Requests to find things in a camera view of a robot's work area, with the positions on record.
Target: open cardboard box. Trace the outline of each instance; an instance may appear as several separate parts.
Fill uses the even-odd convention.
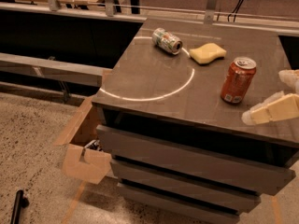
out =
[[[100,124],[92,98],[84,100],[54,145],[68,145],[63,164],[66,175],[98,184],[110,172],[111,155],[84,148],[97,139],[96,126]]]

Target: silver can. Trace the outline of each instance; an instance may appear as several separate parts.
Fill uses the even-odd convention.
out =
[[[178,55],[183,47],[181,40],[177,36],[167,32],[164,28],[157,28],[153,32],[152,42],[173,55]]]

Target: soda can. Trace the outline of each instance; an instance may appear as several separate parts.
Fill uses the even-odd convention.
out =
[[[177,55],[183,47],[182,41],[164,28],[157,28],[152,34],[152,42],[168,53]]]
[[[236,57],[224,81],[221,98],[231,104],[240,103],[256,73],[256,62],[248,57]]]

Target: orange line on floor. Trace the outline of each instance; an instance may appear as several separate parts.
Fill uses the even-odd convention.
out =
[[[271,201],[274,212],[275,224],[282,224],[278,199],[276,197],[272,197]]]
[[[75,195],[72,203],[70,204],[70,206],[69,206],[69,208],[68,208],[68,210],[67,210],[67,212],[64,216],[62,224],[66,224],[69,221],[69,219],[72,217],[72,215],[73,215],[73,213],[74,213],[74,211],[77,207],[78,201],[79,201],[79,199],[80,199],[80,197],[81,197],[81,195],[82,195],[82,193],[85,189],[85,186],[86,186],[86,182],[85,181],[81,182],[81,184],[78,187],[78,190],[76,192],[76,195]]]

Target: floor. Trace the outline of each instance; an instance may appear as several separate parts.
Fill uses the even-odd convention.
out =
[[[21,210],[23,224],[116,223],[191,224],[200,220],[124,200],[117,180],[99,185],[62,173],[66,146],[53,146],[83,101],[74,95],[66,104],[57,91],[0,83],[0,220],[10,223],[16,191],[30,202]],[[299,173],[299,162],[292,169]],[[262,202],[240,224],[297,224],[299,179]]]

